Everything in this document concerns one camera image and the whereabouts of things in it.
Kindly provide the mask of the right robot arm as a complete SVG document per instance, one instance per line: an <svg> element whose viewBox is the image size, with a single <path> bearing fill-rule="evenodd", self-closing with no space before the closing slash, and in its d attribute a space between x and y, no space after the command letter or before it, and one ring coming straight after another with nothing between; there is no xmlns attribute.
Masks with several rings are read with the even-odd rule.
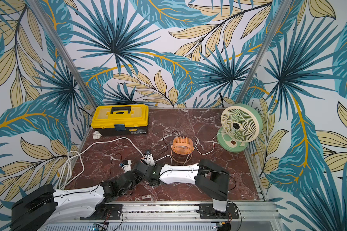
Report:
<svg viewBox="0 0 347 231"><path fill-rule="evenodd" d="M156 164L150 166L139 162L132 168L138 182L146 182L152 187L160 184L185 183L195 185L212 199L212 212L226 213L230 174L210 160L186 166Z"/></svg>

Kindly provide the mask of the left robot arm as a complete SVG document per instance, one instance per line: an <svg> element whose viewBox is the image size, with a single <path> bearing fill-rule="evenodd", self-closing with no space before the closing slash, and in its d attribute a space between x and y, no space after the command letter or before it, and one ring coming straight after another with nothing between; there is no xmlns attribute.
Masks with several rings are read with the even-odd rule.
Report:
<svg viewBox="0 0 347 231"><path fill-rule="evenodd" d="M117 214L121 206L111 206L139 184L127 171L118 178L89 188L55 190L44 185L12 205L10 229L37 231L44 225L67 220L105 220Z"/></svg>

